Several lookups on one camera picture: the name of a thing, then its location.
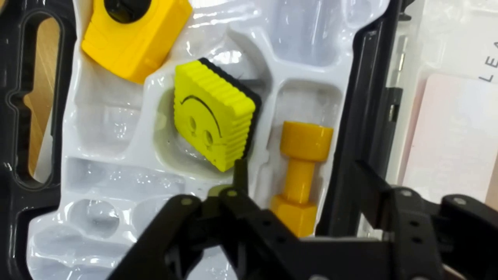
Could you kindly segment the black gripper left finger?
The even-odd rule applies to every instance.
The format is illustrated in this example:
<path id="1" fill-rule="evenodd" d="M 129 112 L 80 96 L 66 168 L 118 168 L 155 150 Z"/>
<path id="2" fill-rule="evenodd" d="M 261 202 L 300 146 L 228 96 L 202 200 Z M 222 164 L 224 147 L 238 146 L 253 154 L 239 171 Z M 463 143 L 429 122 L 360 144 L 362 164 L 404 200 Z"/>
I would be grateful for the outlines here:
<path id="1" fill-rule="evenodd" d="M 220 247 L 238 280 L 306 280 L 298 239 L 247 194 L 248 168 L 234 161 L 233 178 L 205 199 L 171 197 L 126 252 L 108 280 L 186 280 L 203 252 Z"/>

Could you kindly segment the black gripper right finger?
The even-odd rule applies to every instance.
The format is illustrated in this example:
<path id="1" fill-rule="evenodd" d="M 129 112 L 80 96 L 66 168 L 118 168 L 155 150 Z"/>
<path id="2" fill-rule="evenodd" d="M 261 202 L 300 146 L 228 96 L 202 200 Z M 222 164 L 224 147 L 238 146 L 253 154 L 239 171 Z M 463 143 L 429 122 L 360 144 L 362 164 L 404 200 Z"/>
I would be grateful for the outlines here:
<path id="1" fill-rule="evenodd" d="M 438 203 L 390 186 L 367 163 L 353 168 L 356 205 L 389 238 L 393 280 L 498 280 L 498 211 L 466 194 Z"/>

